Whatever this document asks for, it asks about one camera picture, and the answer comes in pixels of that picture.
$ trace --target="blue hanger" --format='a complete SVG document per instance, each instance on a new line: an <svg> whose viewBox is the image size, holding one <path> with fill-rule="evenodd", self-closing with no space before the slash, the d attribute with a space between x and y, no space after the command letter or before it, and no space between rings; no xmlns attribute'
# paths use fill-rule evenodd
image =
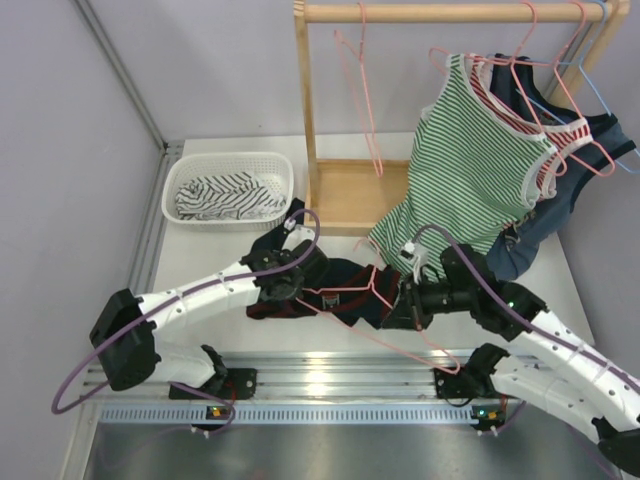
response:
<svg viewBox="0 0 640 480"><path fill-rule="evenodd" d="M584 77L584 79L587 81L587 83L589 84L589 87L591 87L591 90L593 91L593 93L596 94L596 97L598 98L598 100L600 101L600 104L602 105L602 107L605 109L605 111L607 112L608 115L612 115L611 113L611 109L607 106L607 104L604 101L604 98L602 98L602 95L600 94L600 92L598 91L598 89L596 88L596 86L594 85L593 81L591 80L591 78L589 78L589 75L587 74L587 72L585 72L584 70L584 59L587 56L587 53L589 53L589 50L591 50L591 47L593 45L593 42L596 38L598 38L598 36L600 35L600 33L602 33L602 29L604 28L605 24L607 23L607 17L609 15L609 12L607 10L607 7L605 5L605 3L602 0L593 0L594 2L596 2L597 4L600 5L600 7L602 7L602 20L600 22L600 25L598 26L598 30L595 33L595 35L592 35L591 38L589 39L589 43L587 43L587 45L585 46L585 48L583 49L583 51L580 54L580 57L577 60L577 67L578 70L580 70L580 73L582 74L582 76ZM559 65L576 65L575 62L558 62ZM558 118L556 115L554 115L553 113L551 113L548 109L544 108L542 105L538 104L535 100L529 98L529 101L534 104L536 107L538 107L539 109L543 110L544 112L546 112L548 115L550 115L554 120L560 122L563 125L566 125L567 122L562 121L560 118ZM634 149L634 152L636 153L636 155L638 156L638 158L640 158L640 151L638 151L637 148ZM620 165L624 170L626 170L627 172L637 175L640 174L640 169L639 170L633 170L631 168L629 168L628 166L626 166L624 163L622 163L619 159L616 160L616 163L618 165Z"/></svg>

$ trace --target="green striped tank top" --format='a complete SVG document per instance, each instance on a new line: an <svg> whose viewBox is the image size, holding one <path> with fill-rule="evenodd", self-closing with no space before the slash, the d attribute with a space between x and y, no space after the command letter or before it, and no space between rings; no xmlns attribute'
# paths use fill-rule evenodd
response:
<svg viewBox="0 0 640 480"><path fill-rule="evenodd" d="M444 88L413 139L407 196L369 234L386 262L404 274L412 264L400 250L427 223L486 254L505 225L533 209L537 173L557 151L544 134L518 132L487 109L473 93L465 61L461 54L447 59ZM447 241L426 231L420 243L443 275Z"/></svg>

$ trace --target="wooden base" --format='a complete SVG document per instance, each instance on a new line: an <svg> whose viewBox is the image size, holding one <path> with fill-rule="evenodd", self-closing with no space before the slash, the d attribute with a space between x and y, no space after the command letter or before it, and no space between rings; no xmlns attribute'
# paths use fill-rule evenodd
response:
<svg viewBox="0 0 640 480"><path fill-rule="evenodd" d="M318 160L318 198L307 208L320 217L322 235L365 236L407 193L408 161L384 161L376 176L371 160ZM306 224L313 220L306 218Z"/></svg>

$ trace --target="white table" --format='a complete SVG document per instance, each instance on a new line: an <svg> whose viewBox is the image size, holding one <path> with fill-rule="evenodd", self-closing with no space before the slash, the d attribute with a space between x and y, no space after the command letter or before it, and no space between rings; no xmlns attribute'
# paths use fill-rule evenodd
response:
<svg viewBox="0 0 640 480"><path fill-rule="evenodd" d="M379 144L385 158L409 158L412 134L382 134ZM361 157L367 150L361 135L318 136L318 155L323 158ZM219 140L187 140L184 155L221 151L275 151L287 156L296 169L296 193L303 196L306 184L306 153L303 136L253 137ZM249 252L262 233L202 233L167 226L155 290L165 290L219 271ZM323 237L320 247L329 257L349 258L366 264L371 255L363 248L353 252L357 238ZM589 343L593 335L567 265L558 237L549 237L541 246L529 271L519 280L547 302L559 318ZM425 352L415 332L376 331L360 321L357 329L411 352ZM504 345L500 337L479 328L466 313L438 315L426 331L430 341L449 349L471 350L490 341ZM193 326L178 341L214 346L225 353L351 352L378 353L388 350L323 317L252 320L244 309L228 312Z"/></svg>

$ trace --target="garment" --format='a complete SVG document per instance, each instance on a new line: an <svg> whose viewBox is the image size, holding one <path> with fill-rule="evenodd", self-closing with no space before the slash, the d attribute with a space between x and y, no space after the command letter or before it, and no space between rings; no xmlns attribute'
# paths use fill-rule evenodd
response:
<svg viewBox="0 0 640 480"><path fill-rule="evenodd" d="M201 176L178 189L176 210L183 220L262 218L282 211L286 196L251 172Z"/></svg>
<svg viewBox="0 0 640 480"><path fill-rule="evenodd" d="M504 108L503 105L499 103L500 99L498 98L496 100L496 97L489 91L487 86L491 79L489 69L487 68L489 66L490 64L477 59L473 61L473 66L471 67L470 72L470 82L474 93L478 95L478 98L480 98L480 100L490 108L498 118L500 118L500 120L508 123L515 130L529 134L539 132L540 127L538 124L526 121L520 116L514 116L513 113L517 112L512 113ZM558 154L547 160L538 172L536 184L538 185L538 188L540 188L539 200L553 198L556 195L555 180L558 169L562 165L562 159L567 158L569 154L575 152L580 147L593 140L589 124L585 118L576 118L575 120L567 122L566 125L542 124L542 128L551 143L555 145L558 150Z"/></svg>
<svg viewBox="0 0 640 480"><path fill-rule="evenodd" d="M543 98L533 83L533 69L530 66L516 65L516 74L526 94L536 103L565 122L578 118L575 112L551 105ZM490 89L514 112L523 118L530 118L530 111L517 93L515 81L508 67L494 67ZM536 110L546 123L555 122L548 114L537 108ZM605 114L586 119L594 139L613 159L635 148L635 144L624 134L615 116ZM583 146L575 155L596 170L602 170L609 165L602 152L594 145ZM538 253L540 242L567 224L576 199L593 175L590 170L568 159L567 172L556 179L556 197L538 203L534 210L497 237L487 254L487 264L499 280L514 280L527 271Z"/></svg>
<svg viewBox="0 0 640 480"><path fill-rule="evenodd" d="M294 199L287 217L304 208L304 203ZM302 223L303 216L296 218L298 224ZM251 246L251 251L279 250L283 247L287 234L284 225L279 225L258 238ZM316 290L320 288L345 288L366 286L371 278L373 266L363 267L350 260L332 258L329 260L329 272L322 278ZM384 271L377 270L375 276L376 291L387 302L393 305L398 294L400 273L387 268ZM384 305L370 290L359 292L323 292L314 294L304 292L301 299L320 311L334 314L343 323L349 326L355 325L360 319L364 319L374 328L380 328L382 319L388 313L389 308ZM316 312L305 307L298 301L261 302L247 307L247 316L258 320L264 318L298 318L313 317Z"/></svg>
<svg viewBox="0 0 640 480"><path fill-rule="evenodd" d="M445 86L423 112L414 136L407 196L369 235L403 274L412 265L400 250L428 223L486 254L504 225L535 206L538 170L557 152L544 134L517 132L498 119L474 94L466 62L464 55L447 59ZM428 231L420 243L428 262L444 275L439 256L447 241Z"/></svg>

